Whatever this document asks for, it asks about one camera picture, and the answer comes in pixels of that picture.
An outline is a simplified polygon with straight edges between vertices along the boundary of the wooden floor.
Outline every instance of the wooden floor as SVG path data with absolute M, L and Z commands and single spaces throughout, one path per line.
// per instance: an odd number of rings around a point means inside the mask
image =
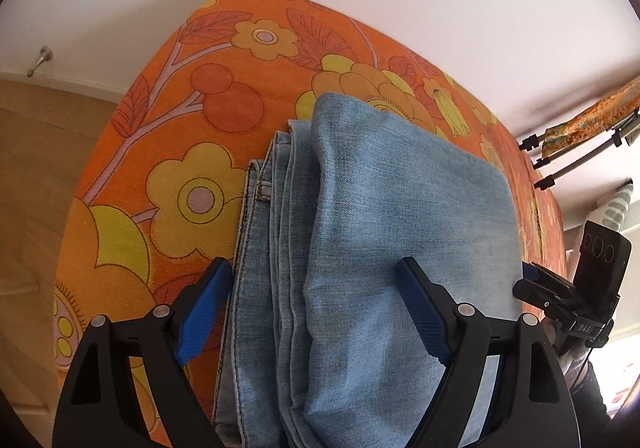
M 76 183 L 115 107 L 0 81 L 0 388 L 45 448 L 58 400 L 58 252 Z

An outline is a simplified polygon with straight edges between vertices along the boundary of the orange floral fabric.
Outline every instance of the orange floral fabric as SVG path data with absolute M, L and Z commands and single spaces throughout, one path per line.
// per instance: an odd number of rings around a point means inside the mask
M 388 110 L 504 173 L 522 257 L 564 273 L 548 192 L 495 116 L 452 78 L 360 22 L 308 0 L 208 0 L 169 37 L 123 97 L 84 170 L 56 282 L 62 382 L 96 314 L 142 316 L 171 303 L 215 256 L 232 260 L 245 169 L 276 130 L 336 91 Z M 188 367 L 210 414 L 222 318 Z M 146 424 L 168 444 L 140 362 Z

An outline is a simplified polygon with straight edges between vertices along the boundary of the metal rivet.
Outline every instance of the metal rivet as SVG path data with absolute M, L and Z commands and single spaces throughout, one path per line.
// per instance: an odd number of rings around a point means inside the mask
M 522 315 L 522 321 L 524 323 L 526 323 L 527 325 L 537 325 L 538 324 L 538 319 L 533 316 L 533 314 L 531 313 L 524 313 Z
M 93 325 L 94 327 L 100 327 L 101 325 L 104 325 L 106 321 L 107 319 L 105 318 L 104 314 L 97 314 L 96 316 L 91 318 L 91 325 Z
M 476 310 L 471 304 L 461 303 L 458 306 L 458 312 L 462 314 L 462 316 L 473 316 Z
M 164 318 L 169 314 L 171 308 L 168 305 L 162 304 L 154 309 L 154 316 L 156 318 Z

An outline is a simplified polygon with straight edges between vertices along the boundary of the blue rubber grip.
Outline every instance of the blue rubber grip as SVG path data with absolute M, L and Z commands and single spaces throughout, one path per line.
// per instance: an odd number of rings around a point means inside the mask
M 441 364 L 448 365 L 452 352 L 447 342 L 445 322 L 418 281 L 417 275 L 404 260 L 401 260 L 396 268 L 396 287 L 427 352 Z
M 525 280 L 530 280 L 535 282 L 540 278 L 540 274 L 536 268 L 536 266 L 532 266 L 531 264 L 527 264 L 526 262 L 522 263 L 522 277 Z
M 180 343 L 175 359 L 181 367 L 197 357 L 204 348 L 218 311 L 231 290 L 233 274 L 228 262 L 223 262 L 204 288 L 180 327 Z

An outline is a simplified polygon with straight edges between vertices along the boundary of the black camera device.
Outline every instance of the black camera device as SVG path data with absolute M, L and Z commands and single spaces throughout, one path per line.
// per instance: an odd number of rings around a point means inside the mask
M 513 286 L 513 295 L 556 322 L 558 355 L 578 339 L 588 348 L 607 343 L 630 254 L 625 237 L 587 221 L 573 283 L 536 263 L 522 263 L 523 278 Z

